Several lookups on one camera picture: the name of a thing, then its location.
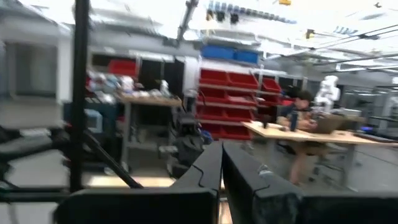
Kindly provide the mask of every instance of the black pole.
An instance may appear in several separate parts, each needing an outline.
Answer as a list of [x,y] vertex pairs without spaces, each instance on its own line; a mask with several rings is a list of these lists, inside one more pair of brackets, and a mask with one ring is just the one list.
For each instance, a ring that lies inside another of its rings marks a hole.
[[70,150],[70,192],[83,188],[81,173],[83,163],[83,132],[85,123],[85,82],[88,45],[88,19],[90,0],[75,1],[75,40],[73,46],[73,96],[72,96],[72,133]]

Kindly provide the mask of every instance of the white robot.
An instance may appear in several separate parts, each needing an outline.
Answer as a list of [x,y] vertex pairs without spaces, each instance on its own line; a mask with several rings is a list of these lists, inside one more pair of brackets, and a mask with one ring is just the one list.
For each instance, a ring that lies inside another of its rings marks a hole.
[[336,87],[337,81],[337,76],[328,75],[321,82],[320,89],[314,99],[318,112],[331,113],[334,102],[340,99],[340,89]]

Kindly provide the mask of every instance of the blue storage bin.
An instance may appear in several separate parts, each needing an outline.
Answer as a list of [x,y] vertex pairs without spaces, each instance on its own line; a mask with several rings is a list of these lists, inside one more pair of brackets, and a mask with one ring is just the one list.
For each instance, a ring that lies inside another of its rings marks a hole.
[[205,58],[234,59],[235,49],[231,47],[219,47],[209,45],[202,48],[201,55]]
[[234,54],[234,59],[240,62],[258,63],[259,54],[257,52],[250,52],[246,50],[237,50]]

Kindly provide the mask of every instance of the laptop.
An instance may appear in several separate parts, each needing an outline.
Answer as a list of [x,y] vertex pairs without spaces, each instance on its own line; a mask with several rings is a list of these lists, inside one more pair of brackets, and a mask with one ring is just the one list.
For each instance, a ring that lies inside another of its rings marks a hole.
[[328,115],[325,118],[319,118],[318,126],[314,130],[309,131],[313,134],[331,134],[334,130],[338,129],[345,121],[345,118],[338,115]]

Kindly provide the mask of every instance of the bottle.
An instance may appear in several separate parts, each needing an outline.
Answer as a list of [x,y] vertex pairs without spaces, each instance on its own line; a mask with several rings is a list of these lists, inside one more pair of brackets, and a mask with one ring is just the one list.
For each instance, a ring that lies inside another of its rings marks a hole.
[[299,113],[293,111],[290,115],[290,131],[295,131],[297,127],[297,119],[299,118]]

